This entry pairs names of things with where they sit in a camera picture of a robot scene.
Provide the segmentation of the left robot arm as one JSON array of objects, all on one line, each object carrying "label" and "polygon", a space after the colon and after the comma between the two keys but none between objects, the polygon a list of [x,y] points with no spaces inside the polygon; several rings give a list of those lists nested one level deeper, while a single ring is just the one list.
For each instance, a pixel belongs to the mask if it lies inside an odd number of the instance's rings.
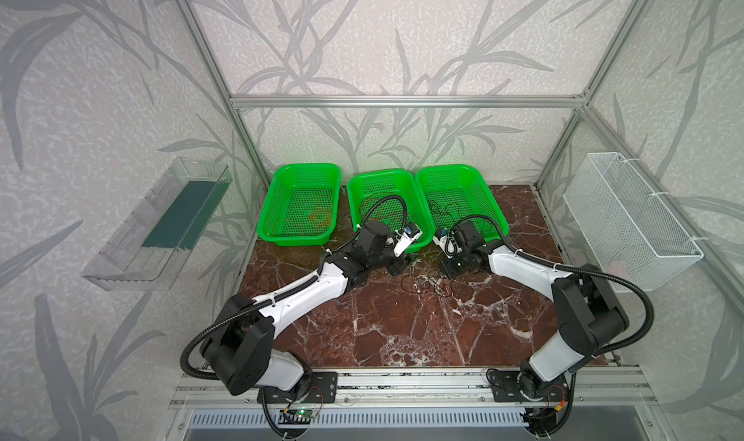
[{"label": "left robot arm", "polygon": [[276,350],[275,338],[315,308],[364,286],[372,272],[401,274],[412,261],[407,249],[421,235],[406,214],[397,231],[366,214],[354,235],[327,251],[310,274],[252,299],[240,294],[228,299],[214,323],[186,344],[181,370],[192,378],[219,380],[233,396],[275,388],[303,398],[312,387],[312,370],[295,354]]}]

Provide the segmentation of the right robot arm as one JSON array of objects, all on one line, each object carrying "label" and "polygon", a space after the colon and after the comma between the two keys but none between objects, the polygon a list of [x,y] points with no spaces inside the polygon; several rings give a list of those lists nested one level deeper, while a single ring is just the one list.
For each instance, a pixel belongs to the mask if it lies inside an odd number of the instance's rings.
[{"label": "right robot arm", "polygon": [[[554,263],[518,249],[487,215],[467,215],[451,229],[438,229],[433,241],[443,250],[442,267],[448,278],[489,270],[552,301],[557,331],[517,373],[517,387],[527,400],[542,400],[565,373],[640,341],[654,324],[653,303],[633,282],[591,264]],[[630,319],[613,284],[634,293],[644,308],[639,329],[622,340],[616,338],[629,329]]]}]

